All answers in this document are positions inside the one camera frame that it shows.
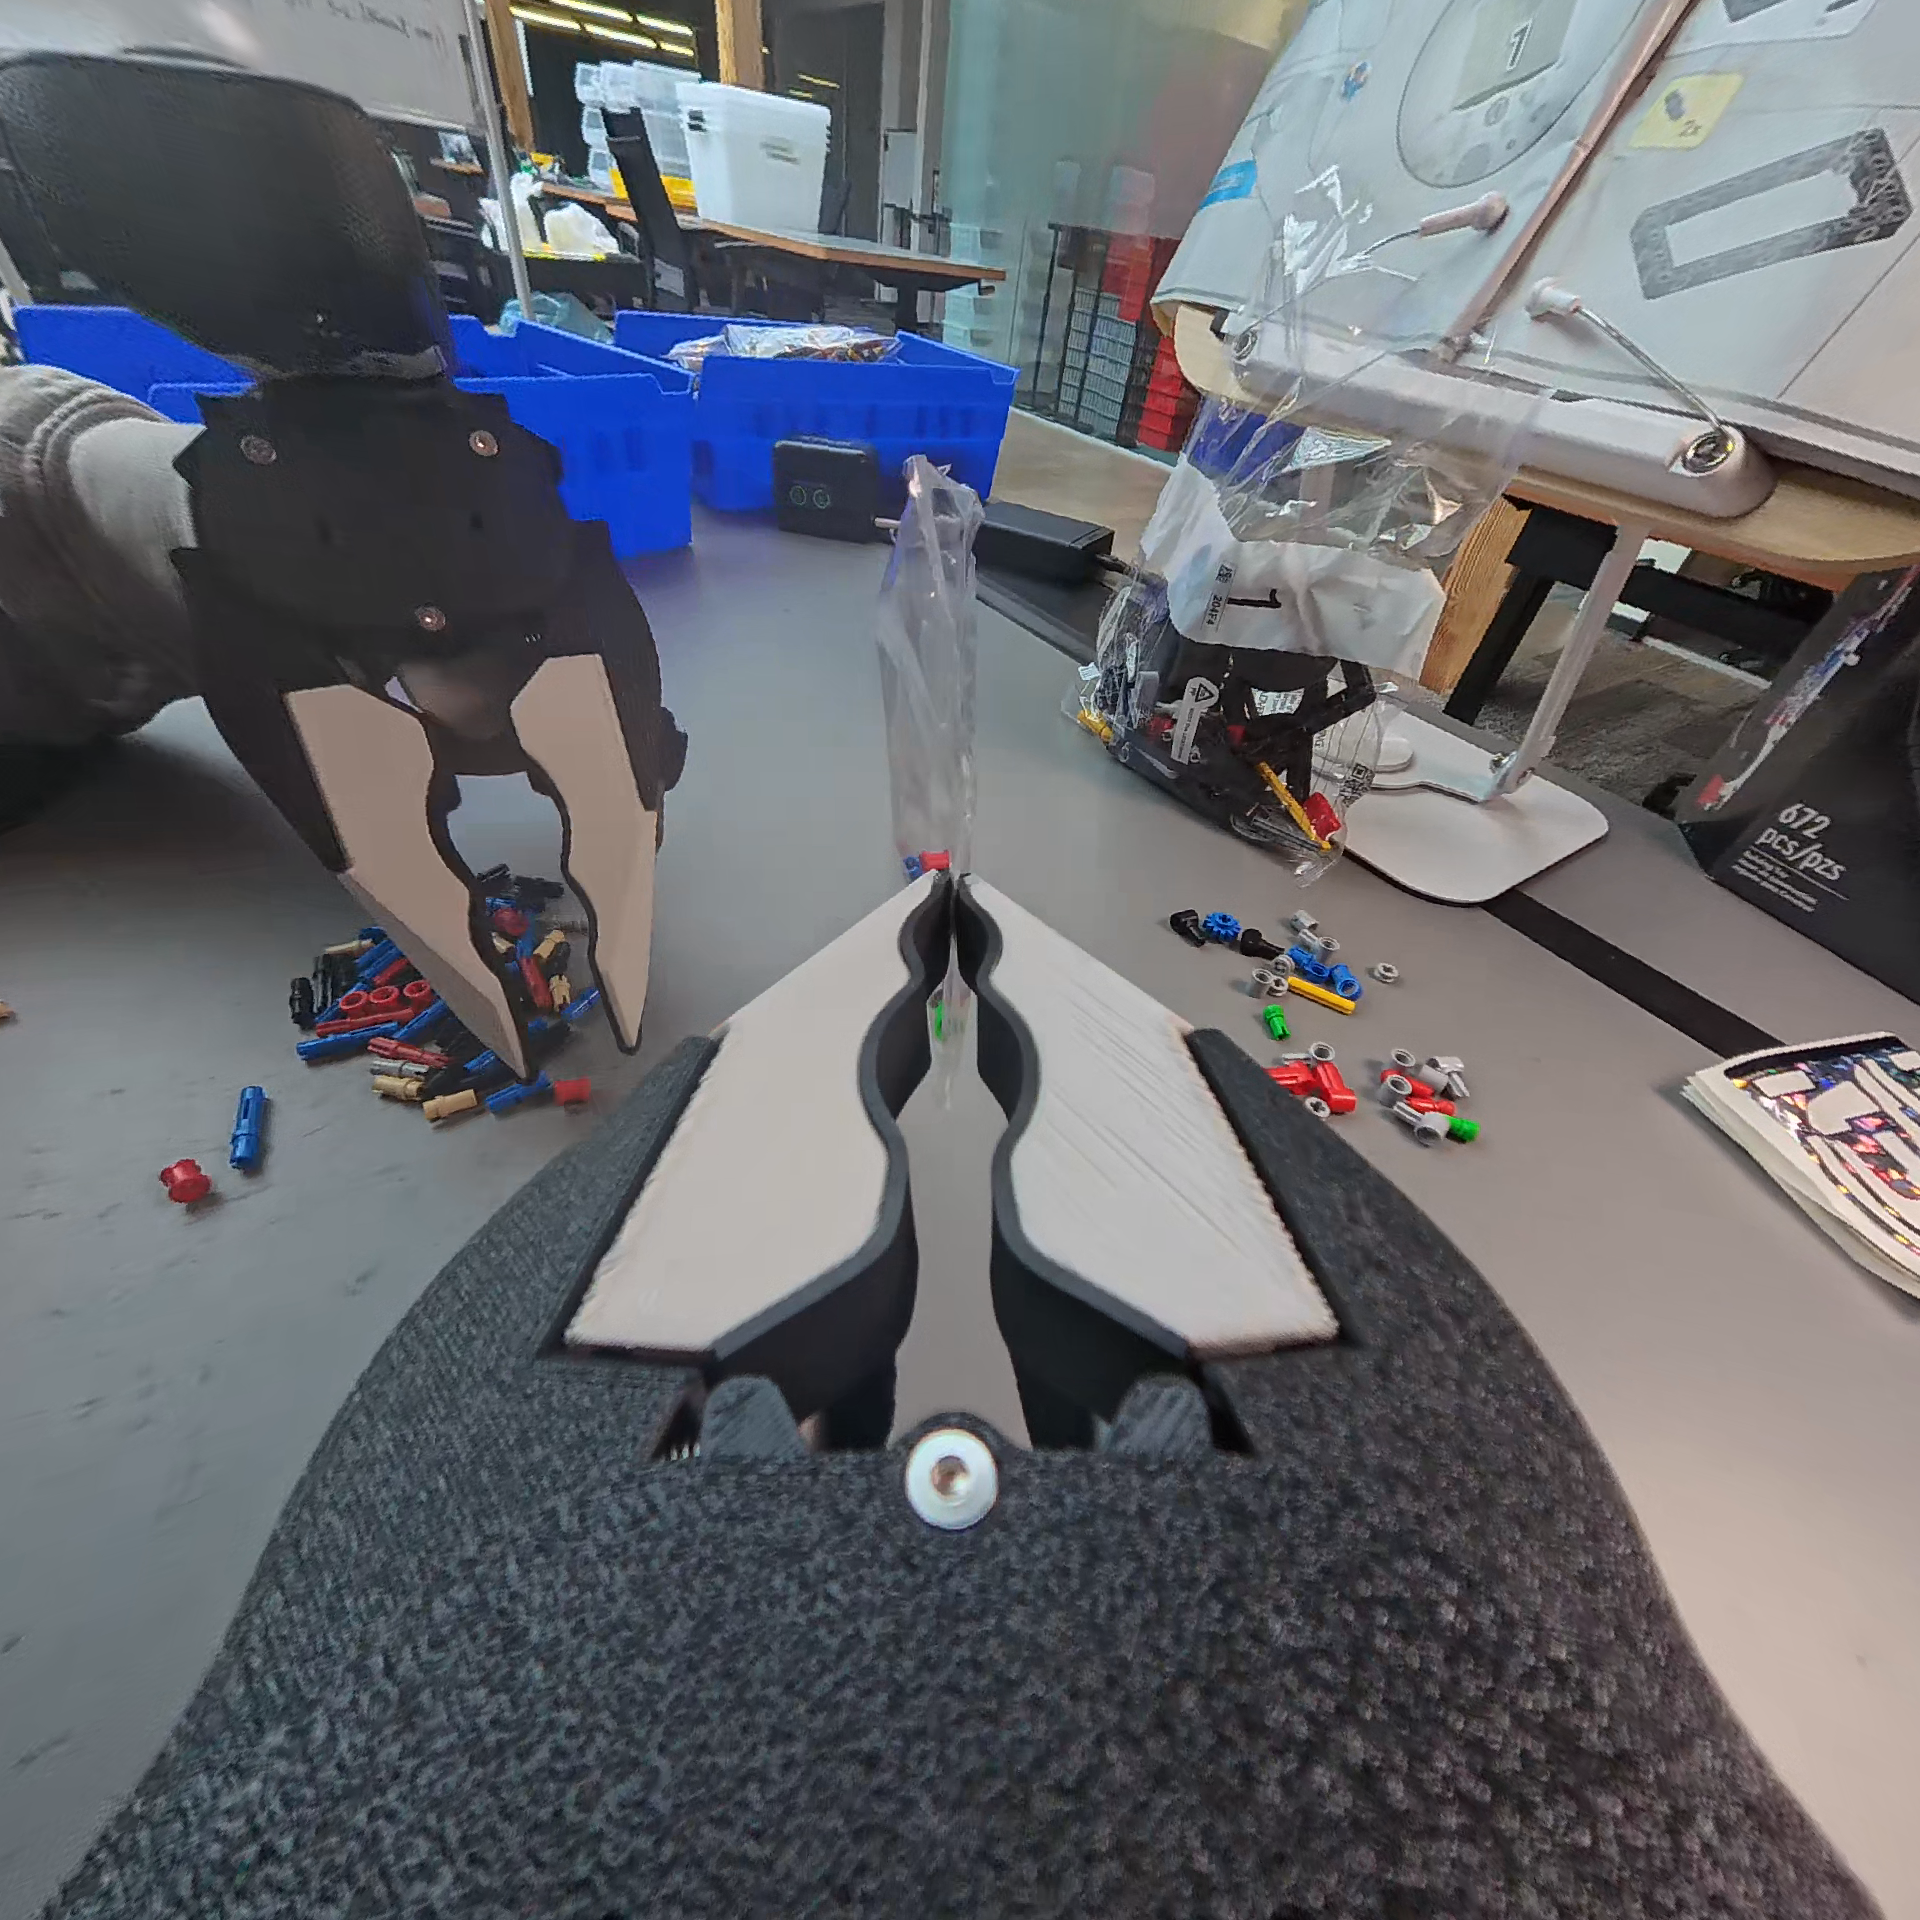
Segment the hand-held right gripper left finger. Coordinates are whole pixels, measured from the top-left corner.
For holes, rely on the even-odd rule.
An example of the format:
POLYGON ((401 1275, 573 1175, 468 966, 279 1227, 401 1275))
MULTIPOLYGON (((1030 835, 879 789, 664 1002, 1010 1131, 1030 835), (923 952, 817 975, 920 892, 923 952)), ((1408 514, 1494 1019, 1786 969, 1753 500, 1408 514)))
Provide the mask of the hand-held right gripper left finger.
POLYGON ((565 1354, 766 1378, 884 1444, 917 1290, 899 1116, 933 1062, 953 879, 930 872, 686 1053, 660 1142, 565 1307, 565 1354))

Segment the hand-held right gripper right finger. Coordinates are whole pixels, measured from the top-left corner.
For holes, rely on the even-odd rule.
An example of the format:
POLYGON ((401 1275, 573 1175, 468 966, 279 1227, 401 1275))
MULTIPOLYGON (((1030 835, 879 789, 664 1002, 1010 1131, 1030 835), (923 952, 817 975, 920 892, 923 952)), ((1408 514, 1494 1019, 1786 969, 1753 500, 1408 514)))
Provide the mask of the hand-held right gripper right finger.
POLYGON ((1268 1076, 995 883, 957 882, 976 1068, 1005 1128, 990 1297, 1032 1444, 1095 1444, 1143 1378, 1338 1341, 1252 1132, 1268 1076))

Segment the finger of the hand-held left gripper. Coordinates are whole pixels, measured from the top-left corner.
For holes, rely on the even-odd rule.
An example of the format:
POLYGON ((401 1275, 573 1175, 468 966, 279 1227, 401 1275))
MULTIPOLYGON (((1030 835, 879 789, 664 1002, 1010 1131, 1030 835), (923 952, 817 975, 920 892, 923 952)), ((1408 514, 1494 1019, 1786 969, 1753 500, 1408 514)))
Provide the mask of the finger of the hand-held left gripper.
POLYGON ((447 832, 460 767, 532 770, 514 719, 491 737, 468 737, 355 684, 285 689, 282 706, 344 849, 348 892, 468 1032, 530 1078, 527 1019, 494 963, 485 896, 447 832))
POLYGON ((611 1038, 634 1053, 651 979, 658 809, 640 792, 603 660, 540 660, 514 694, 514 737, 564 822, 564 879, 587 909, 611 1038))

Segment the pile of small toy pins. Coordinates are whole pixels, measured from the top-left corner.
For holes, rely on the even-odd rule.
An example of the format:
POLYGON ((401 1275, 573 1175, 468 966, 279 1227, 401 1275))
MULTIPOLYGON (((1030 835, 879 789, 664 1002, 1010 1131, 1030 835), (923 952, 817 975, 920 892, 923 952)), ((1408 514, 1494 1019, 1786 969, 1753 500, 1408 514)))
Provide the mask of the pile of small toy pins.
POLYGON ((439 1128, 467 1116, 514 1116, 534 1106, 577 1114, 593 1082, 564 1071, 564 1051, 597 1011, 595 986, 575 986, 587 919, 570 906, 557 875, 494 865, 481 872, 491 973, 522 1038, 527 1071, 477 1038, 450 998, 375 925, 322 946, 288 979, 294 1056, 319 1068, 358 1062, 371 1094, 439 1128))

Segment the small clear plastic bag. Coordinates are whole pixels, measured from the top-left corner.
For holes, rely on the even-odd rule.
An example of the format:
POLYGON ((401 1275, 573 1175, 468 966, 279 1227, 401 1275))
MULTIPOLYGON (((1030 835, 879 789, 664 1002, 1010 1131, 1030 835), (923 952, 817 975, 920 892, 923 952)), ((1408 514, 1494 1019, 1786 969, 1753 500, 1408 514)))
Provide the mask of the small clear plastic bag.
POLYGON ((900 875, 973 870, 976 534, 982 498, 927 455, 900 467, 903 503, 874 607, 890 809, 900 875))

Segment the person's left forearm grey sleeve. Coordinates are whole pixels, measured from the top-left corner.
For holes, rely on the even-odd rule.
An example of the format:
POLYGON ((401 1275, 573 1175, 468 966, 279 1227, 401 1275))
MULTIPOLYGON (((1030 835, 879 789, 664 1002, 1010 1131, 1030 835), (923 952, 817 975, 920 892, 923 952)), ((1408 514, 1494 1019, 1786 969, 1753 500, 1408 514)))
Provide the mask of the person's left forearm grey sleeve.
POLYGON ((3 370, 3 746, 78 749, 201 692, 178 548, 196 425, 53 365, 3 370))

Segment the grey desk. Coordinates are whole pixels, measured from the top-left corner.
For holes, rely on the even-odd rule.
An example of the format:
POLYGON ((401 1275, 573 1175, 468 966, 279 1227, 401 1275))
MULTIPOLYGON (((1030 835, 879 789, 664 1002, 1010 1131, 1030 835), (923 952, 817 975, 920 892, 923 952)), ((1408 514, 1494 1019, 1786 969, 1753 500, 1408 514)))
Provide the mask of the grey desk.
MULTIPOLYGON (((884 548, 697 514, 634 563, 667 706, 643 1051, 593 1023, 577 1114, 434 1128, 302 1068, 288 979, 365 925, 201 704, 3 835, 3 1915, 33 1918, 193 1694, 322 1428, 447 1258, 597 1142, 680 1038, 899 883, 884 548), (258 1172, 235 1095, 269 1095, 258 1172), (161 1168, 196 1159, 201 1205, 161 1168)), ((979 616, 976 865, 1188 1022, 1259 1026, 1173 906, 1298 902, 1405 982, 1368 1026, 1467 1068, 1482 1138, 1348 1136, 1497 1284, 1614 1463, 1677 1610, 1889 1918, 1917 1915, 1917 1305, 1869 1280, 1683 1098, 1709 1059, 1917 1038, 1907 998, 1713 886, 1664 822, 1527 886, 1730 1019, 1697 1038, 1543 946, 1342 865, 1298 890, 1113 767, 1069 660, 979 616)))

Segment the scatter of mixed toy connectors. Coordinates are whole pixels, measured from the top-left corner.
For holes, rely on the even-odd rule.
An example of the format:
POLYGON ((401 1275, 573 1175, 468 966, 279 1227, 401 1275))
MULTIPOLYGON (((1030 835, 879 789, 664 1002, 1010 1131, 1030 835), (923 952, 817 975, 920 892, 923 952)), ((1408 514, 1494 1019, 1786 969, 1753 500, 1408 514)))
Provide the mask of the scatter of mixed toy connectors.
POLYGON ((1308 909, 1255 925, 1221 906, 1173 906, 1165 930, 1231 963, 1268 1048, 1264 1076, 1309 1116, 1378 1114, 1424 1146, 1478 1142, 1461 1059, 1422 1053, 1368 1026, 1375 998, 1405 982, 1395 963, 1357 962, 1308 909))

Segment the blue plastic bin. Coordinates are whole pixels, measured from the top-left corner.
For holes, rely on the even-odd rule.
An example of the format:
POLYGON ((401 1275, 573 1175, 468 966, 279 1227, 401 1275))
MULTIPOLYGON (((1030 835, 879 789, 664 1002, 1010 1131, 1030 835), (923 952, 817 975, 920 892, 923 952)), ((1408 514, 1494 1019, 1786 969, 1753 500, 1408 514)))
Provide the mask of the blue plastic bin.
POLYGON ((690 371, 543 322, 500 331, 451 315, 450 328, 457 387, 500 397, 561 455, 573 517, 601 520, 621 561, 690 546, 690 371))
POLYGON ((252 391, 252 371, 125 305, 17 305, 15 335, 32 365, 73 371, 189 425, 202 424, 202 395, 252 391))

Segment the black box device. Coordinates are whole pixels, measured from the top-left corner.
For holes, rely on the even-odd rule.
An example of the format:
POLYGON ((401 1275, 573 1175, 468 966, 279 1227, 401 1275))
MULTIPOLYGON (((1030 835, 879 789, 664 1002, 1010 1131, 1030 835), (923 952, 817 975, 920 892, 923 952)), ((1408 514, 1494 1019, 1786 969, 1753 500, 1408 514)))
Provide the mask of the black box device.
POLYGON ((793 435, 771 444, 771 517, 787 534, 870 544, 890 533, 866 440, 793 435))

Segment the black office chair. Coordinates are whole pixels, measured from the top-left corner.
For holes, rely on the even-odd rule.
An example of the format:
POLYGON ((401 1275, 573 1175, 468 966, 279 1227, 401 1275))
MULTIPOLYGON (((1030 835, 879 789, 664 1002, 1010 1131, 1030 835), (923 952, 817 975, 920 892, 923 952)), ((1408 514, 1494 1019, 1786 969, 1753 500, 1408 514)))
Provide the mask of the black office chair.
POLYGON ((638 257, 643 265, 643 304, 664 311, 723 311, 726 268, 717 239, 700 228, 683 228, 676 212, 640 112, 611 112, 608 156, 621 174, 621 192, 634 212, 638 257))

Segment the blue bin with parts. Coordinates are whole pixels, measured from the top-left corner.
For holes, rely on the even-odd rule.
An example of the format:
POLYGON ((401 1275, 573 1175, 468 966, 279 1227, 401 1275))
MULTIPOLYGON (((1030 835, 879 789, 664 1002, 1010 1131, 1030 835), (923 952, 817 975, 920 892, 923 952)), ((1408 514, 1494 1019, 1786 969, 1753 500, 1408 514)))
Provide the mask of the blue bin with parts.
POLYGON ((777 440, 842 440, 872 445, 887 480, 923 455, 986 498, 1015 387, 1013 365, 912 331, 866 364, 710 350, 694 371, 690 486, 707 508, 766 511, 777 440))

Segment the white book stand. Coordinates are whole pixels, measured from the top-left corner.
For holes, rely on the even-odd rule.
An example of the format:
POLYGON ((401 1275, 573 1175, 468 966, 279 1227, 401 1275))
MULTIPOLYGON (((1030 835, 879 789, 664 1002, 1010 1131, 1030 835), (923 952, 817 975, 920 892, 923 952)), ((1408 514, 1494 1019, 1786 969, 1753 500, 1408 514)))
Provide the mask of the white book stand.
POLYGON ((1793 470, 1846 498, 1843 577, 1913 557, 1917 215, 1846 182, 1733 182, 1537 237, 1498 192, 1389 212, 1338 169, 1262 204, 1234 300, 1176 300, 1205 397, 1388 435, 1504 435, 1503 493, 1603 527, 1597 580, 1521 740, 1503 756, 1405 719, 1348 849, 1414 892, 1487 902, 1604 835, 1543 779, 1646 541, 1741 534, 1780 570, 1793 470))

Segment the stack of white storage boxes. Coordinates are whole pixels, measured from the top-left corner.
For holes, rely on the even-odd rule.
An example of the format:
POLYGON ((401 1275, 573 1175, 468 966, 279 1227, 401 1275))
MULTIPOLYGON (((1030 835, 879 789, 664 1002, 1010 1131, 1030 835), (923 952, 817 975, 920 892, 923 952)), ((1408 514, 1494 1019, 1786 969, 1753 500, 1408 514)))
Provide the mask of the stack of white storage boxes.
POLYGON ((573 69, 590 179, 638 205, 640 162, 617 141, 647 138, 668 205, 728 227, 817 231, 826 194, 830 108, 643 61, 580 61, 573 69))

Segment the black power adapter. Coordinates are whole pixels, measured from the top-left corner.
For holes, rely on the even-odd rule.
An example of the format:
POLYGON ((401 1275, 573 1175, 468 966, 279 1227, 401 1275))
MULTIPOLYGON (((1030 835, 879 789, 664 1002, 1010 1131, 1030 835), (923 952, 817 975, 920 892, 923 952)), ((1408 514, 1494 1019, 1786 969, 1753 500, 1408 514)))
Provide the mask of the black power adapter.
POLYGON ((973 538, 973 561, 1022 580, 1083 587, 1113 570, 1113 530, 992 498, 973 538))

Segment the large clear bag of parts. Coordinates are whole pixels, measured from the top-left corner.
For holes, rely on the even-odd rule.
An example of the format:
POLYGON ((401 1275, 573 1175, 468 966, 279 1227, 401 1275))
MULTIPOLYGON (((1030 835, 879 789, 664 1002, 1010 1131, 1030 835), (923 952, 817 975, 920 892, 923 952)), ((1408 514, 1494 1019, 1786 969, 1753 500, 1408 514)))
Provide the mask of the large clear bag of parts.
POLYGON ((1205 397, 1069 714, 1126 773, 1305 883, 1338 865, 1504 435, 1309 424, 1205 397))

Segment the wooden background table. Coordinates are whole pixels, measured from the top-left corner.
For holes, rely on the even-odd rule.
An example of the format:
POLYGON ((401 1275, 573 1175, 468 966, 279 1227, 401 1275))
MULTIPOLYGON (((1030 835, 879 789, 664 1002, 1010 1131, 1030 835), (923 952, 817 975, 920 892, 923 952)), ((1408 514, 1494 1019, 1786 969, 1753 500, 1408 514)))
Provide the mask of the wooden background table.
MULTIPOLYGON (((534 186, 555 204, 590 205, 601 219, 617 224, 634 237, 634 212, 623 194, 603 192, 575 179, 534 179, 534 186)), ((1006 281, 1005 265, 950 257, 936 252, 910 252, 872 242, 853 235, 821 235, 796 228, 754 228, 741 224, 711 224, 697 212, 677 205, 683 228, 700 228, 717 239, 721 264, 726 268, 726 304, 736 304, 750 285, 777 285, 780 300, 796 311, 809 315, 833 292, 874 288, 884 295, 890 322, 896 331, 920 328, 920 298, 946 292, 990 292, 1006 281)))

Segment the shiny sticker sheets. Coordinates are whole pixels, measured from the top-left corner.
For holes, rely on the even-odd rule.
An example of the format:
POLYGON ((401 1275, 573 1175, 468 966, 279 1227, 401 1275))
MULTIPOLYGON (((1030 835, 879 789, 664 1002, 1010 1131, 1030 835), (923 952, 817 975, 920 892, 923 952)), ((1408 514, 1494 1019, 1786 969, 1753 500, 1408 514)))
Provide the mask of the shiny sticker sheets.
POLYGON ((1913 1045, 1770 1045, 1690 1074, 1678 1094, 1847 1258, 1917 1297, 1913 1045))

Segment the small parts drawer cabinets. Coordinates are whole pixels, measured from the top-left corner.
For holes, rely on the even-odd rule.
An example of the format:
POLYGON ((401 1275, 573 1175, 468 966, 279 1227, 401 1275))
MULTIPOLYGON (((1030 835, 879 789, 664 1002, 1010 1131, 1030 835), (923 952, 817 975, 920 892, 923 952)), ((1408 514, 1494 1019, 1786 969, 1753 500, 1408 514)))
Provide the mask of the small parts drawer cabinets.
POLYGON ((1176 455, 1198 408, 1152 292, 1176 237, 1049 224, 1030 408, 1079 435, 1176 455))

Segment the black toy set box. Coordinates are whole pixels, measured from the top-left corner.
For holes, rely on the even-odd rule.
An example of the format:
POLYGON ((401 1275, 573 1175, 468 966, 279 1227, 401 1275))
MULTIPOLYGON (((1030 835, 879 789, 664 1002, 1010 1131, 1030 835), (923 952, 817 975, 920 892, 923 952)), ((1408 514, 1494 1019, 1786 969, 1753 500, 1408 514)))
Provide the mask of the black toy set box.
POLYGON ((1723 890, 1917 998, 1917 563, 1837 596, 1673 822, 1723 890))

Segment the open instruction booklet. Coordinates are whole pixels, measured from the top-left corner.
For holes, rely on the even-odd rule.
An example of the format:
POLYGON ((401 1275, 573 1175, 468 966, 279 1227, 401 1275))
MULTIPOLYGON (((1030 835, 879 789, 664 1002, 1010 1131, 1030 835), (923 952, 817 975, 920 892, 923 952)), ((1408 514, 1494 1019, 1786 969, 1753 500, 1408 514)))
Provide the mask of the open instruction booklet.
POLYGON ((1152 304, 1917 494, 1917 6, 1308 2, 1152 304))

